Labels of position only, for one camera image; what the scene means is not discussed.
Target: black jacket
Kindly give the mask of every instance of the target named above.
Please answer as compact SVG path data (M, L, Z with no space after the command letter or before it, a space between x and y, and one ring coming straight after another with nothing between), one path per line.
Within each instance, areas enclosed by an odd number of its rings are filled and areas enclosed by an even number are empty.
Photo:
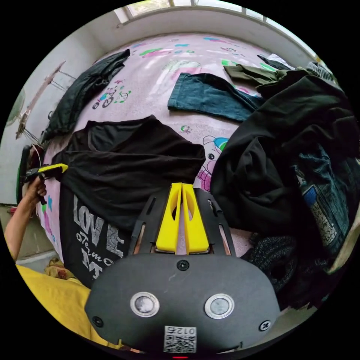
M68 88L53 112L42 141L66 135L74 129L78 117L88 102L124 67L130 50L111 55L84 71Z

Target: bed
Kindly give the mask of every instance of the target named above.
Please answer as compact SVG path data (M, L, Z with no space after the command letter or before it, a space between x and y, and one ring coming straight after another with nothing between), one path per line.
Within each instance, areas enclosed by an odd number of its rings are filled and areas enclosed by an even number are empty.
M217 154L214 159L206 157L195 182L195 187L209 190L212 169L227 139L239 126L226 121L194 112L169 111L167 102L174 84L181 72L191 74L210 73L232 83L224 71L224 65L237 63L264 67L257 57L270 54L257 46L240 40L229 39L213 34L171 34L146 38L127 44L113 53L130 49L130 57L125 68L110 82L105 91L98 94L83 109L74 131L83 129L89 120L96 122L119 122L142 119L151 114L162 123L173 128L187 140L202 144L205 154ZM254 88L234 84L240 91L259 96ZM51 163L52 157L68 143L71 135L51 141L46 151L44 163ZM60 183L46 180L47 205L39 204L37 214L42 227L56 252L62 257L59 224ZM180 222L177 254L186 253L182 222ZM236 255L242 256L251 246L250 233L231 229Z

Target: printed label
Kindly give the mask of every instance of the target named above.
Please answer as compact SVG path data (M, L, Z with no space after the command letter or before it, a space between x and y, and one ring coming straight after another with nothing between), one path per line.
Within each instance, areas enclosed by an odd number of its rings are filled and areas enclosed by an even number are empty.
M195 353L196 327L165 326L165 353Z

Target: cartoon bicycle print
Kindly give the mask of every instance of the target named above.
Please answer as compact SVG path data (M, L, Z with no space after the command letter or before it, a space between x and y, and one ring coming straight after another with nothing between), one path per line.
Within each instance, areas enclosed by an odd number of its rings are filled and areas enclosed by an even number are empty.
M97 99L97 102L93 105L93 109L94 110L97 109L102 101L103 101L102 107L103 108L108 107L114 100L113 95L117 91L116 88L117 88L117 85L115 85L114 87L108 87L106 89L106 92L99 99Z

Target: black t-shirt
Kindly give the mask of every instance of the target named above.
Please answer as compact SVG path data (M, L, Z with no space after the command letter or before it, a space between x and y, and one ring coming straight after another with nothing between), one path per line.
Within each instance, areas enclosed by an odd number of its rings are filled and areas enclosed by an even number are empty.
M58 179L64 265L91 287L104 266L128 254L131 232L149 196L171 183L193 183L205 161L192 144L154 116L97 123L73 134L52 163Z

